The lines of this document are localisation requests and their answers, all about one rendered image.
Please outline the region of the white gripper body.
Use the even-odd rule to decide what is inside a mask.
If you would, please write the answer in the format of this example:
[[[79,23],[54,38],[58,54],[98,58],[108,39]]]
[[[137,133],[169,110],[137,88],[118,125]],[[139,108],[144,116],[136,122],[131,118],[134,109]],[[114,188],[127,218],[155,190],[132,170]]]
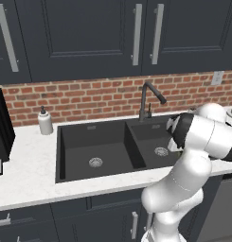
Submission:
[[[170,141],[168,143],[168,150],[170,152],[181,152],[183,149],[181,147],[177,147],[177,144],[174,142],[172,138],[170,138]]]

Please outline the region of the black double sink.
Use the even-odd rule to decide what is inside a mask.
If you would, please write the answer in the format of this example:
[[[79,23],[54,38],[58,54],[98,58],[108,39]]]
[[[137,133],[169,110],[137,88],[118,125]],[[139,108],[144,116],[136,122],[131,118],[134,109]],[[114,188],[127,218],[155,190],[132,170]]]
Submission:
[[[56,182],[173,166],[180,153],[170,151],[169,118],[155,116],[59,126]]]

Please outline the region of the black tap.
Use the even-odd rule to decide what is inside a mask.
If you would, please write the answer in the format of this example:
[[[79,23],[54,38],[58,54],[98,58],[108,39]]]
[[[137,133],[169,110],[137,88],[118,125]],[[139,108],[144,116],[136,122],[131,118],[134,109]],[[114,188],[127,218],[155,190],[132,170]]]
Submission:
[[[151,117],[151,115],[148,115],[145,113],[146,91],[148,88],[159,99],[161,104],[165,104],[167,102],[164,96],[150,82],[146,81],[142,87],[141,105],[140,105],[140,111],[139,111],[140,122],[143,122],[146,117]]]

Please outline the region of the dark base cupboard door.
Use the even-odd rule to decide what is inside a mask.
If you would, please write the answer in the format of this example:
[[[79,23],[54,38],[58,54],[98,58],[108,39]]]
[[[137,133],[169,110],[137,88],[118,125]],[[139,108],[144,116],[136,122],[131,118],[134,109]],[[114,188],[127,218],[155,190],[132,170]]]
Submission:
[[[192,208],[182,218],[179,224],[179,232],[187,242],[197,241],[222,178],[222,175],[210,177],[203,187],[203,202]]]
[[[60,242],[139,242],[141,189],[54,202],[51,211]],[[131,238],[132,212],[138,214],[136,239]]]

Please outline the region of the grey dishwasher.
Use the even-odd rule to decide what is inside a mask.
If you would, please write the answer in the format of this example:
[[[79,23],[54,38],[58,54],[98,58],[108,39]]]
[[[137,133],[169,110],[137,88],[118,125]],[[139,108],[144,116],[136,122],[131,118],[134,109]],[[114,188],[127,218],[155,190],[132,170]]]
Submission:
[[[232,173],[223,176],[197,242],[232,242]]]

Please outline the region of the white soap dispenser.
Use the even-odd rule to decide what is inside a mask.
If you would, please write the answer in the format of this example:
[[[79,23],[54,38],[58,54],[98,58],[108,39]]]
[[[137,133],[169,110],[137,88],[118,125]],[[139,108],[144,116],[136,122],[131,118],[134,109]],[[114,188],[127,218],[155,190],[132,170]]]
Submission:
[[[53,132],[53,126],[51,121],[51,115],[42,106],[40,112],[38,113],[38,122],[42,135],[49,135]]]

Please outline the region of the dark drawer front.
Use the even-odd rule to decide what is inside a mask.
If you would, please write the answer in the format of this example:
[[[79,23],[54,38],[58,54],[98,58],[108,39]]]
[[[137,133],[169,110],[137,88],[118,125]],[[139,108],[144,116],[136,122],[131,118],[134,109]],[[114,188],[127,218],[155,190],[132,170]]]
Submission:
[[[0,211],[11,224],[0,227],[0,242],[59,242],[49,204]]]

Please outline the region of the black appliance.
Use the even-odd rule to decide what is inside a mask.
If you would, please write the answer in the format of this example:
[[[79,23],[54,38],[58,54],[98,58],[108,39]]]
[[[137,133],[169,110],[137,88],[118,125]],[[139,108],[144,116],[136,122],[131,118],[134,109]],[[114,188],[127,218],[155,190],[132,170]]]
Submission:
[[[9,161],[14,140],[15,132],[2,89],[0,88],[0,176],[3,174],[3,163]]]

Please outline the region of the white wall socket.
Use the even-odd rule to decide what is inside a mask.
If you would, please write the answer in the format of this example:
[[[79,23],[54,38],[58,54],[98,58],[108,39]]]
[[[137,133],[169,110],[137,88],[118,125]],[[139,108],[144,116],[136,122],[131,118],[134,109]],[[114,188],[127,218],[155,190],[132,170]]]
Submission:
[[[211,80],[212,85],[220,85],[223,80],[224,71],[215,71]]]

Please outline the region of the dark wall cupboard door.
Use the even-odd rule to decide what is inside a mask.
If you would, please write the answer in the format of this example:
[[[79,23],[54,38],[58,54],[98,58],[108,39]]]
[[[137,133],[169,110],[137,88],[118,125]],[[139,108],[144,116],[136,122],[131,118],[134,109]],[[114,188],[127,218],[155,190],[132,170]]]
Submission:
[[[5,46],[0,26],[0,84],[31,82],[26,50],[24,46],[15,0],[0,0],[0,4],[3,4],[6,10],[9,32],[19,67],[18,73],[14,73],[11,71],[8,52]]]
[[[142,19],[133,66],[136,4]],[[16,0],[32,80],[140,75],[146,6],[147,0]]]
[[[158,63],[151,53],[158,4],[164,5]],[[232,0],[148,0],[142,74],[232,69]]]

